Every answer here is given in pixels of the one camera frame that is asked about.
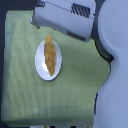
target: yellow food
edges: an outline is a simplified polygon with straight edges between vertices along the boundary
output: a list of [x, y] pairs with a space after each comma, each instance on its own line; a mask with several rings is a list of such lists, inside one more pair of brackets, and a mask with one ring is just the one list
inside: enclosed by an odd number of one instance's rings
[[45, 39], [44, 56], [45, 56], [45, 64], [50, 73], [50, 76], [52, 76], [54, 74], [54, 70], [55, 70], [56, 53], [55, 53], [54, 45], [52, 42], [52, 38], [49, 35], [47, 35], [47, 37]]

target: green cloth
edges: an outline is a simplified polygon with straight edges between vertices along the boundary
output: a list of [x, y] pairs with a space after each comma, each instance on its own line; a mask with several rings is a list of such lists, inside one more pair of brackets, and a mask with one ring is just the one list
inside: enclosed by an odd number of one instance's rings
[[[6, 15], [2, 121], [12, 126], [92, 125], [95, 94], [108, 76], [108, 63], [92, 40], [85, 43], [51, 28], [37, 29], [31, 17], [32, 11]], [[48, 34], [63, 60], [59, 75], [50, 82], [35, 69], [37, 47]]]

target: plate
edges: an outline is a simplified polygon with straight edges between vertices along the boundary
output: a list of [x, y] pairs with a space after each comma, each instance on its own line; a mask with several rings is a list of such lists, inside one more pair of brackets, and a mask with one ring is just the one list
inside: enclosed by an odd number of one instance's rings
[[35, 67], [38, 75], [46, 80], [50, 81], [53, 80], [58, 74], [61, 69], [62, 64], [62, 56], [61, 51], [57, 43], [53, 40], [53, 45], [56, 52], [56, 61], [55, 61], [55, 71], [52, 76], [50, 76], [49, 71], [47, 69], [47, 66], [45, 64], [45, 56], [44, 56], [44, 44], [45, 40], [41, 42], [41, 44], [38, 46], [36, 54], [35, 54]]

